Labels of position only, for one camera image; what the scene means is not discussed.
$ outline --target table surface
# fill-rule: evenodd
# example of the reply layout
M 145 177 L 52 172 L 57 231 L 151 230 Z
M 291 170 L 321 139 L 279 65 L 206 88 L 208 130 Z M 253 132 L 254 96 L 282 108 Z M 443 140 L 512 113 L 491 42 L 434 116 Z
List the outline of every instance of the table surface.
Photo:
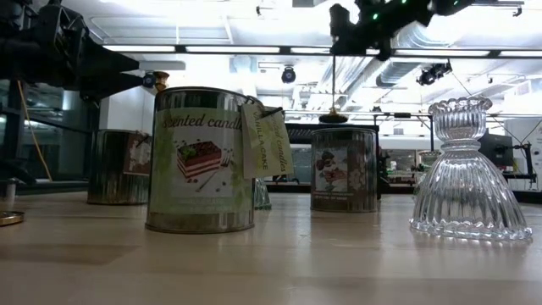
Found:
M 145 230 L 144 206 L 20 197 L 14 209 L 27 220 L 0 228 L 0 303 L 542 303 L 542 206 L 523 205 L 531 242 L 492 243 L 410 231 L 410 196 L 384 196 L 371 214 L 271 198 L 252 230 L 183 236 Z

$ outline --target ceiling light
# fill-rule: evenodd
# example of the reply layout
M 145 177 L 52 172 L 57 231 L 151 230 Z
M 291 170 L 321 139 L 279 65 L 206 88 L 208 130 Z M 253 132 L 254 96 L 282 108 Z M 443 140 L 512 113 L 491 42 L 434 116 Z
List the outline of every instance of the ceiling light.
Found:
M 367 49 L 365 50 L 366 55 L 378 55 L 380 53 L 380 50 L 377 49 Z
M 282 69 L 282 67 L 284 67 L 284 65 L 282 63 L 260 62 L 260 63 L 257 63 L 257 67 L 259 69 Z
M 328 47 L 293 47 L 292 53 L 329 54 Z
M 189 53 L 278 53 L 279 47 L 186 47 Z
M 530 50 L 502 51 L 499 54 L 499 56 L 500 57 L 542 58 L 542 51 L 530 51 Z
M 446 58 L 391 58 L 393 63 L 446 64 Z
M 107 50 L 115 51 L 115 52 L 123 52 L 123 53 L 172 53 L 175 52 L 174 46 L 103 46 L 107 48 Z
M 483 50 L 458 50 L 458 49 L 446 49 L 446 50 L 439 50 L 439 49 L 427 49 L 427 50 L 420 50 L 420 49 L 401 49 L 396 50 L 394 53 L 395 56 L 426 56 L 426 57 L 432 57 L 432 56 L 441 56 L 441 57 L 451 57 L 451 58 L 457 58 L 457 57 L 485 57 L 489 55 L 489 51 L 483 51 Z

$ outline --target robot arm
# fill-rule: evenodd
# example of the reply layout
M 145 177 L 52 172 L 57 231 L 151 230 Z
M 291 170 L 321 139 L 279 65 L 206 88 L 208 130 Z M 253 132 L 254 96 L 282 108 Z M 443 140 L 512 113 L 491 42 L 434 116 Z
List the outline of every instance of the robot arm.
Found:
M 83 17 L 50 0 L 33 12 L 30 0 L 0 0 L 0 79 L 46 83 L 98 101 L 143 84 L 132 58 L 95 43 Z
M 470 6 L 475 0 L 391 0 L 375 3 L 373 0 L 357 0 L 360 19 L 350 22 L 350 12 L 339 4 L 329 9 L 330 32 L 335 43 L 331 52 L 335 55 L 365 55 L 369 48 L 379 49 L 379 60 L 391 56 L 390 39 L 401 28 L 417 21 L 429 25 L 434 14 L 449 16 Z

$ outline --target cake slice illustration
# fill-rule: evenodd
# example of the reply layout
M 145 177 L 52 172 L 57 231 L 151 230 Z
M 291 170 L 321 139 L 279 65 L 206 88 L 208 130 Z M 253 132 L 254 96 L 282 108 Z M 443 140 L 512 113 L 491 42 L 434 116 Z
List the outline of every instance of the cake slice illustration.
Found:
M 220 168 L 222 150 L 211 141 L 185 145 L 177 149 L 177 167 L 186 178 Z

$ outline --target hanging tag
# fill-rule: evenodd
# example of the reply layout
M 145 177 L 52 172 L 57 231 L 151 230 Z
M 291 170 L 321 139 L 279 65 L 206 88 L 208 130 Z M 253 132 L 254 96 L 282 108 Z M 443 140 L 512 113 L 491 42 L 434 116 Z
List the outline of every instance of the hanging tag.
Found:
M 243 172 L 245 179 L 293 174 L 290 139 L 281 109 L 265 111 L 245 104 L 243 116 Z

